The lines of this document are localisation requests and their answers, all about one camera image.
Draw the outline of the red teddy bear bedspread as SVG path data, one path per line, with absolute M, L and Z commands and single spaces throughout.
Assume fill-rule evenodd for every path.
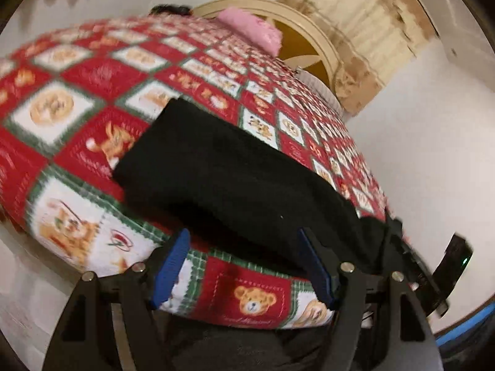
M 188 229 L 164 309 L 214 324 L 329 321 L 296 251 L 305 226 L 383 269 L 387 201 L 333 93 L 212 19 L 84 23 L 2 58 L 1 204 L 98 275 Z

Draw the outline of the black item on bed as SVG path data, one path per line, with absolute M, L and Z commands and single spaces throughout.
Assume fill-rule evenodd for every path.
M 150 9 L 150 16 L 159 16 L 165 14 L 173 14 L 189 17 L 192 15 L 192 8 L 186 5 L 177 4 L 159 4 Z

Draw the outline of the black pants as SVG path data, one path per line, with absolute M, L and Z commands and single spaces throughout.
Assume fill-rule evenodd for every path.
M 135 213 L 267 270 L 304 276 L 296 240 L 308 227 L 340 260 L 383 271 L 382 220 L 358 216 L 324 178 L 186 100 L 163 109 L 112 177 Z

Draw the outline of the right beige curtain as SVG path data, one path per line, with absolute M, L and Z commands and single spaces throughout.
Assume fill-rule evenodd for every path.
M 437 34 L 419 0 L 278 0 L 330 40 L 339 67 L 330 86 L 357 115 Z

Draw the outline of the striped pillow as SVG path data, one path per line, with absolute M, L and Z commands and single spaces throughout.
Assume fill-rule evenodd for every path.
M 310 72 L 302 70 L 302 68 L 296 69 L 295 77 L 311 91 L 320 96 L 330 109 L 334 110 L 340 117 L 342 116 L 344 111 L 341 103 L 323 81 Z

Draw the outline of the cream wooden headboard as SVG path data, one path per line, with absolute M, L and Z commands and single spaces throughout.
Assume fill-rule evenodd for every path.
M 229 7 L 249 11 L 280 30 L 283 38 L 278 57 L 290 68 L 300 67 L 332 91 L 335 89 L 334 76 L 342 62 L 330 39 L 314 21 L 272 0 L 214 0 L 193 8 L 193 14 L 212 19 Z

